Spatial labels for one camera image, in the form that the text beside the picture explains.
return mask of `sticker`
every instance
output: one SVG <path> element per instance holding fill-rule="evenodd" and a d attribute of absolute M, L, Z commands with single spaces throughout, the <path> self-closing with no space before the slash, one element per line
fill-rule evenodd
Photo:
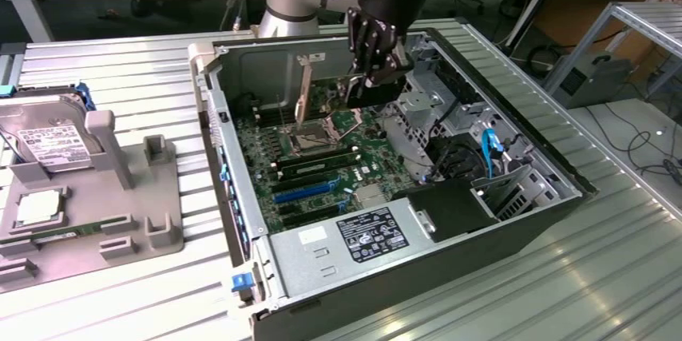
<path fill-rule="evenodd" d="M 327 58 L 327 54 L 323 52 L 321 54 L 310 54 L 309 55 L 309 61 L 311 63 L 315 63 L 317 61 L 325 61 Z"/>
<path fill-rule="evenodd" d="M 51 241 L 71 239 L 72 237 L 76 237 L 76 236 L 78 236 L 78 234 L 75 232 L 67 232 L 67 233 L 62 233 L 60 235 L 47 236 L 47 237 L 43 237 L 42 239 L 35 239 L 34 242 L 36 244 L 44 244 L 44 243 L 50 243 Z"/>
<path fill-rule="evenodd" d="M 70 164 L 90 160 L 90 153 L 75 125 L 23 129 L 19 137 L 35 159 L 44 165 Z"/>
<path fill-rule="evenodd" d="M 307 230 L 299 232 L 299 238 L 301 238 L 301 243 L 303 245 L 326 239 L 327 232 L 325 232 L 325 227 L 315 227 L 313 229 L 307 229 Z"/>
<path fill-rule="evenodd" d="M 351 258 L 363 263 L 410 246 L 389 208 L 337 221 Z"/>

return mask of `gray device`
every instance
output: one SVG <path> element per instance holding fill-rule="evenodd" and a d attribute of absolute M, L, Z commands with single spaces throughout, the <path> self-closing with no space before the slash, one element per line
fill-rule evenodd
<path fill-rule="evenodd" d="M 435 30 L 409 33 L 398 100 L 354 111 L 345 36 L 214 46 L 204 141 L 255 340 L 311 339 L 514 255 L 594 194 Z"/>
<path fill-rule="evenodd" d="M 559 58 L 555 68 L 567 57 Z M 586 54 L 553 96 L 566 109 L 605 103 L 618 93 L 633 70 L 630 60 L 618 58 L 612 52 Z"/>
<path fill-rule="evenodd" d="M 156 135 L 120 148 L 114 114 L 88 98 L 70 85 L 0 99 L 15 153 L 0 293 L 183 249 L 174 144 Z"/>

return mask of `circuit board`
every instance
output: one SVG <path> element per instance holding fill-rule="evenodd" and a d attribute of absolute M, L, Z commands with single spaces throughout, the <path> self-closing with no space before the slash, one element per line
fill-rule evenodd
<path fill-rule="evenodd" d="M 330 107 L 329 102 L 323 104 L 326 107 L 314 105 L 314 109 Z M 307 120 L 302 126 L 285 123 L 260 127 L 252 119 L 240 119 L 236 126 L 251 182 L 271 233 L 382 204 L 397 192 L 415 186 L 403 159 L 369 110 L 338 110 L 323 118 Z M 337 137 L 327 136 L 330 130 L 338 132 Z M 338 153 L 341 161 L 335 163 L 329 159 Z M 298 167 L 298 170 L 307 172 L 306 177 L 315 178 L 314 184 L 330 191 L 289 201 L 283 198 L 287 195 L 274 191 L 279 191 L 290 181 L 297 183 L 305 178 L 287 173 L 285 166 L 278 172 L 275 164 L 285 165 L 317 157 L 323 157 L 326 163 L 338 168 L 318 170 L 315 167 Z M 310 191 L 306 188 L 309 186 L 286 188 L 289 196 Z M 321 215 L 307 217 L 306 213 L 313 212 Z"/>

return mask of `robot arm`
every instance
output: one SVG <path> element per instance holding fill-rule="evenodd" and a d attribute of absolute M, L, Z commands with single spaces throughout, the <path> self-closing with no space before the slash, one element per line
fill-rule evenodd
<path fill-rule="evenodd" d="M 362 76 L 350 85 L 349 107 L 393 101 L 397 80 L 413 69 L 405 52 L 405 36 L 426 0 L 358 0 L 347 11 L 349 46 L 354 53 L 353 72 Z M 267 0 L 260 36 L 310 34 L 317 30 L 315 0 Z"/>

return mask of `hard drive label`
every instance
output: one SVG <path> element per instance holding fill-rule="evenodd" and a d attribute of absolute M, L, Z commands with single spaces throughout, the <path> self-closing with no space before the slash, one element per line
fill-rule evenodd
<path fill-rule="evenodd" d="M 70 164 L 90 159 L 90 152 L 75 125 L 26 129 L 18 134 L 43 166 Z"/>
<path fill-rule="evenodd" d="M 389 208 L 337 221 L 337 226 L 357 263 L 410 246 Z"/>

